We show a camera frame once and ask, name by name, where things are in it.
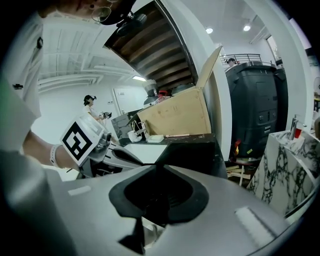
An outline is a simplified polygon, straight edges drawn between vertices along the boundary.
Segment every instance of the white wall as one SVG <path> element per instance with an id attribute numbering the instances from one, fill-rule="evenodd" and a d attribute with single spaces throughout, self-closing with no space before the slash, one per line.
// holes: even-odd
<path id="1" fill-rule="evenodd" d="M 304 49 L 308 49 L 311 48 L 311 44 L 307 38 L 307 36 L 305 35 L 305 33 L 302 31 L 301 27 L 298 25 L 298 23 L 292 18 L 290 19 L 290 23 L 293 26 L 295 32 L 297 33 L 297 35 L 299 36 L 301 43 L 303 45 Z"/>
<path id="2" fill-rule="evenodd" d="M 266 39 L 261 39 L 254 43 L 253 47 L 255 48 L 256 52 L 260 54 L 263 62 L 272 62 L 273 64 L 276 64 L 275 57 Z"/>
<path id="3" fill-rule="evenodd" d="M 265 39 L 261 39 L 253 44 L 238 39 L 222 41 L 221 44 L 223 45 L 223 54 L 260 54 L 263 62 L 270 63 L 272 61 L 273 64 L 276 64 L 272 51 Z"/>
<path id="4" fill-rule="evenodd" d="M 260 17 L 273 36 L 281 55 L 288 84 L 288 117 L 290 129 L 295 114 L 311 128 L 313 116 L 313 82 L 307 55 L 297 32 L 285 14 L 272 0 L 244 0 Z"/>
<path id="5" fill-rule="evenodd" d="M 48 143 L 58 144 L 62 133 L 73 118 L 83 113 L 86 95 L 97 97 L 93 105 L 96 112 L 112 112 L 113 119 L 120 114 L 112 93 L 113 88 L 132 89 L 133 95 L 143 92 L 137 86 L 139 83 L 132 80 L 120 84 L 107 84 L 107 81 L 105 79 L 99 85 L 69 86 L 40 93 L 41 117 L 34 122 L 31 130 Z M 117 137 L 111 119 L 106 120 L 106 127 Z"/>
<path id="6" fill-rule="evenodd" d="M 161 0 L 169 11 L 191 54 L 196 71 L 201 69 L 216 49 L 204 26 L 180 0 Z M 213 75 L 204 88 L 212 132 L 220 145 L 224 160 L 228 160 L 232 135 L 232 110 L 228 82 L 221 61 L 213 67 Z"/>

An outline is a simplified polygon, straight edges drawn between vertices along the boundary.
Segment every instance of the metal railing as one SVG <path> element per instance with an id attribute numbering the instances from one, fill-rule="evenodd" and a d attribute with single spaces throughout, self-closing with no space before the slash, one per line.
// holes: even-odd
<path id="1" fill-rule="evenodd" d="M 253 53 L 244 53 L 244 54 L 228 54 L 221 55 L 220 60 L 222 65 L 228 66 L 227 60 L 233 58 L 237 64 L 246 63 L 246 62 L 262 62 L 260 54 Z"/>

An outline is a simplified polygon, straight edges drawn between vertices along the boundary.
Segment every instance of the bracelet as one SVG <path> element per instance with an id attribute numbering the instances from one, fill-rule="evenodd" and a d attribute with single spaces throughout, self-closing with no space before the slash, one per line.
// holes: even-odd
<path id="1" fill-rule="evenodd" d="M 52 163 L 52 165 L 54 167 L 60 168 L 57 164 L 57 160 L 56 160 L 56 151 L 57 149 L 61 146 L 61 144 L 56 144 L 53 145 L 50 151 L 50 162 Z"/>

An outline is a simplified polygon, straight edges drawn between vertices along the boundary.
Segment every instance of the white marble box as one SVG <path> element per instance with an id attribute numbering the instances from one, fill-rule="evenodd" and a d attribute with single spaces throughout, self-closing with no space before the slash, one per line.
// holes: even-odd
<path id="1" fill-rule="evenodd" d="M 318 184 L 320 141 L 302 132 L 288 140 L 288 131 L 272 133 L 247 189 L 285 216 Z"/>

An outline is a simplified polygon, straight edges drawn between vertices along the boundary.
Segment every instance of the white ceiling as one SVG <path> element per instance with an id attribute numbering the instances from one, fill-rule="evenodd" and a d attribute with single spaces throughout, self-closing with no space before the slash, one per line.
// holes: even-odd
<path id="1" fill-rule="evenodd" d="M 152 0 L 137 0 L 135 12 Z M 228 40 L 249 42 L 264 26 L 243 0 L 181 0 L 204 27 L 213 28 L 214 43 Z M 244 25 L 253 21 L 250 31 Z M 139 75 L 104 44 L 117 29 L 94 20 L 52 13 L 44 20 L 44 58 L 39 77 L 39 91 L 58 87 L 98 84 L 104 78 L 110 83 L 129 81 Z"/>
<path id="2" fill-rule="evenodd" d="M 181 0 L 198 18 L 215 44 L 239 41 L 249 43 L 264 27 L 263 22 L 244 0 Z M 251 29 L 244 26 L 251 22 Z"/>

